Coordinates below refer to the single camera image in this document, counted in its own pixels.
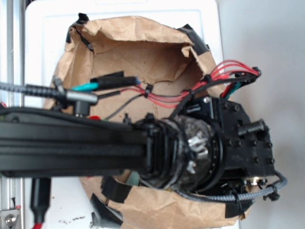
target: cable tie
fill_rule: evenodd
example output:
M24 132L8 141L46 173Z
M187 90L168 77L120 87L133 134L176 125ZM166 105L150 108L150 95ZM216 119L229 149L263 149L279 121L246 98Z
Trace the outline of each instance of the cable tie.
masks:
M263 197L264 200L267 200L268 198L271 199L271 201L276 201L280 198L280 195L277 193L277 187L275 184L268 185L267 187L273 188L273 193L270 193L269 195L266 195Z
M144 97L147 98L148 97L148 94L150 92L152 92L153 90L153 86L151 84L148 84L147 87L145 88L145 94L144 94Z
M184 89L182 92L189 92L192 96L192 99L195 97L195 92L192 89Z
M240 198L238 196L238 194L234 191L232 192L232 195L235 197L235 204L240 204Z
M206 81L207 83L210 83L212 81L212 77L210 74L207 74L204 76L204 78L200 81Z
M258 69L258 67L253 67L252 69L258 72L257 78L262 75L262 71L260 69Z

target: metal rail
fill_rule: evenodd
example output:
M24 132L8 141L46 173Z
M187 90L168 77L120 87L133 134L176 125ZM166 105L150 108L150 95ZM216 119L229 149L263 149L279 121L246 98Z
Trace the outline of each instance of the metal rail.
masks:
M24 18L25 0L0 0L0 81L24 84ZM21 106L21 94L0 92L0 101L7 106ZM0 179L1 228L25 227L24 179Z

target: green wire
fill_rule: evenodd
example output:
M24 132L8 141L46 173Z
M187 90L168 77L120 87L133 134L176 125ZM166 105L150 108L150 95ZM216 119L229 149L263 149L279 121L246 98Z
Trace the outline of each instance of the green wire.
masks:
M85 83L85 84L73 87L72 90L81 91L81 92L93 91L93 90L98 89L98 87L99 87L98 83Z
M232 91L226 95L225 99L229 99L229 97L230 97L234 92L236 92L237 89L240 88L241 85L242 85L241 83L237 83L236 86L235 86L235 88L233 88Z

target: white container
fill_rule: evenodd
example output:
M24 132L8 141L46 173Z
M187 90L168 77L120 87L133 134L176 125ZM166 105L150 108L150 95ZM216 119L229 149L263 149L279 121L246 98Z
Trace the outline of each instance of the white container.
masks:
M36 0L26 10L25 84L50 85L64 52L68 28L77 21L79 12L86 13L90 20L139 15L174 28L189 24L210 46L216 63L223 60L214 0ZM25 98L26 106L42 107L42 104L40 98ZM27 204L30 203L30 186L27 179ZM51 195L43 229L90 228L93 209L77 177L52 179ZM26 229L32 225L32 212L28 209ZM230 228L237 229L238 223Z

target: brown paper bag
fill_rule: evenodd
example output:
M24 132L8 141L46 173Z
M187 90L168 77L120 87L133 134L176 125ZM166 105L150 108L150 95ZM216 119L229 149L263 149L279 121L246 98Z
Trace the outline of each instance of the brown paper bag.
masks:
M138 76L143 84L153 84L156 94L176 95L191 88L215 67L211 52L197 55L189 37L176 29L139 16L89 21L86 15L70 27L65 53L55 75L65 88L87 83L91 78L124 71ZM219 96L223 87L208 91ZM134 93L109 97L91 109L91 115L104 118ZM128 113L135 122L153 113L168 117L172 109L140 98L123 109L113 121ZM90 198L101 194L102 177L81 177ZM224 204L189 201L175 193L146 187L133 187L124 204L109 201L109 207L123 214L124 229L203 229L232 225L238 217L225 219Z

